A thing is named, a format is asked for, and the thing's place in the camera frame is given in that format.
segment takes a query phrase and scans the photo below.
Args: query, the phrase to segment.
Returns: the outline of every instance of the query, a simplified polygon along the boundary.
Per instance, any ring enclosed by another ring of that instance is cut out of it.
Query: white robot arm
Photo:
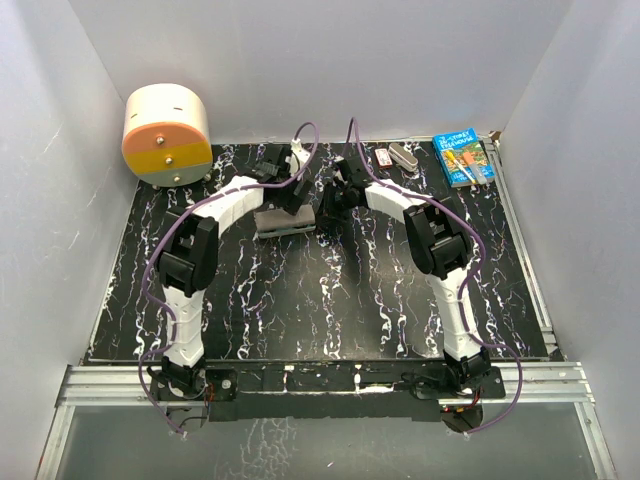
[[[270,201],[294,213],[304,201],[311,183],[294,181],[282,189],[256,188],[239,190],[248,185],[280,183],[295,175],[310,159],[299,139],[283,147],[277,160],[257,162],[245,175],[235,176],[216,195],[222,196],[195,209],[169,239],[158,258],[167,304],[176,315],[168,318],[170,341],[162,359],[162,370],[149,373],[166,384],[177,396],[200,391],[198,380],[204,366],[201,325],[203,297],[217,268],[219,237],[246,213]],[[167,212],[165,223],[171,225],[184,210]]]
[[[392,185],[394,189],[372,183],[357,157],[339,158],[335,169],[332,181],[325,185],[317,216],[347,219],[346,211],[365,207],[405,225],[411,256],[418,269],[426,274],[427,283],[436,296],[444,329],[444,357],[452,373],[452,386],[461,391],[465,384],[482,377],[491,368],[487,350],[472,338],[479,336],[468,290],[465,289],[461,301],[458,300],[472,253],[468,235],[437,208],[399,193],[414,192],[391,180],[382,183]],[[455,212],[451,199],[440,200],[440,203]],[[460,314],[460,302],[468,328]]]

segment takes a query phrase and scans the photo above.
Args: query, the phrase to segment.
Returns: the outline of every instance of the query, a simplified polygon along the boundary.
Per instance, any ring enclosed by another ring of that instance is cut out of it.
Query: cylindrical object
[[[127,100],[122,154],[131,171],[152,185],[200,180],[213,161],[204,104],[180,85],[139,88]]]

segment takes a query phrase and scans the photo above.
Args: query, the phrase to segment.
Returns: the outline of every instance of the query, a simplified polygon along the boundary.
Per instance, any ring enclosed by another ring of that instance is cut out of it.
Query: book
[[[452,187],[467,187],[472,183],[469,180],[469,177],[460,171],[455,162],[447,158],[447,155],[445,154],[447,150],[451,150],[453,156],[460,165],[464,166],[463,168],[471,177],[475,178],[471,168],[466,165],[463,158],[465,152],[468,152],[473,156],[476,165],[486,177],[487,183],[491,183],[495,179],[495,172],[489,164],[487,154],[478,141],[478,136],[473,128],[434,136],[433,149],[436,152],[436,157],[438,157],[440,165],[442,165],[447,181]]]

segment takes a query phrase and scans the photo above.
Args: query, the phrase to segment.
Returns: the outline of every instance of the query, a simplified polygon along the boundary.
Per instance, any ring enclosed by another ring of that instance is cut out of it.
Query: black marble surface
[[[366,145],[367,155],[386,144]],[[540,327],[495,185],[450,189],[431,143],[410,144],[419,169],[380,173],[436,198],[453,195],[487,247],[489,259],[471,285],[482,337],[506,342],[523,357],[546,357]],[[137,361],[165,341],[165,322],[141,295],[146,262],[159,241],[164,212],[188,205],[230,181],[277,145],[214,147],[208,184],[154,191],[140,183],[87,362]],[[324,144],[311,168],[316,207],[342,145]],[[435,298],[415,268],[404,226],[364,209],[334,234],[313,232],[259,240],[252,214],[221,238],[219,266],[205,295],[203,342],[210,359],[440,358],[443,334]],[[154,277],[156,295],[161,288]],[[494,351],[501,357],[506,353]]]

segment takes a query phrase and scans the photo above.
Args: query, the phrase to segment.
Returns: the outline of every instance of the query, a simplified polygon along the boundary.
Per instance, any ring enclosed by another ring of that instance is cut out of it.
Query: gray floor
[[[265,419],[206,424],[183,442],[150,408],[78,408],[57,478],[596,477],[573,404],[522,404],[469,440],[404,419]]]

